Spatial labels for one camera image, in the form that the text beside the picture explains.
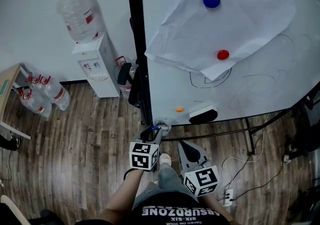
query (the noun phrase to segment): plastic water bottle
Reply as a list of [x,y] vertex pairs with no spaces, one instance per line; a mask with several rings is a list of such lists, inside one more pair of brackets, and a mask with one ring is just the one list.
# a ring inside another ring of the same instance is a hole
[[49,119],[52,111],[52,104],[43,98],[39,93],[30,89],[19,91],[21,103],[34,113],[40,114]]
[[28,82],[32,89],[38,91],[43,96],[48,97],[60,110],[65,111],[68,108],[70,104],[70,95],[68,91],[51,76],[47,78],[42,74],[30,72]]
[[74,41],[87,43],[96,36],[99,17],[93,7],[94,0],[59,0],[57,3],[56,11]]
[[70,104],[68,91],[55,79],[50,78],[44,85],[44,93],[60,110],[65,111]]

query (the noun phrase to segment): red ball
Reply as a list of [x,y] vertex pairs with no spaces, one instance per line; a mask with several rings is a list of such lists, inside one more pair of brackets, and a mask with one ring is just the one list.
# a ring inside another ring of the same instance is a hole
[[217,55],[219,60],[225,60],[229,57],[229,52],[227,50],[220,50]]

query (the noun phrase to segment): power strip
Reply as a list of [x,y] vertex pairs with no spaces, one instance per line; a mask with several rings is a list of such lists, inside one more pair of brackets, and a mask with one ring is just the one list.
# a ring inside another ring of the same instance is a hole
[[224,200],[224,205],[225,207],[229,207],[232,205],[232,201],[230,201],[230,199],[232,199],[234,197],[234,190],[231,188],[231,189],[228,189],[226,192],[226,199]]

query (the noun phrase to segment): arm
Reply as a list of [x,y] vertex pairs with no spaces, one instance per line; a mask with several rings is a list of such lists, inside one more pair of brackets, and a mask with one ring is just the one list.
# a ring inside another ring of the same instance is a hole
[[201,196],[198,198],[198,200],[203,206],[210,208],[211,210],[216,211],[221,215],[223,215],[227,219],[227,221],[230,223],[230,225],[240,225],[235,221],[235,219],[227,211],[227,209],[224,208],[212,194]]
[[96,219],[115,225],[131,212],[143,174],[144,170],[131,171]]

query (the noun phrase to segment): blue ball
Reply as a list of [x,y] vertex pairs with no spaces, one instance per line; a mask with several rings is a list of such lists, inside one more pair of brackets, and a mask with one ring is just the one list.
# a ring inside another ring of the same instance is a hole
[[221,0],[203,0],[203,3],[208,8],[216,8],[220,5]]

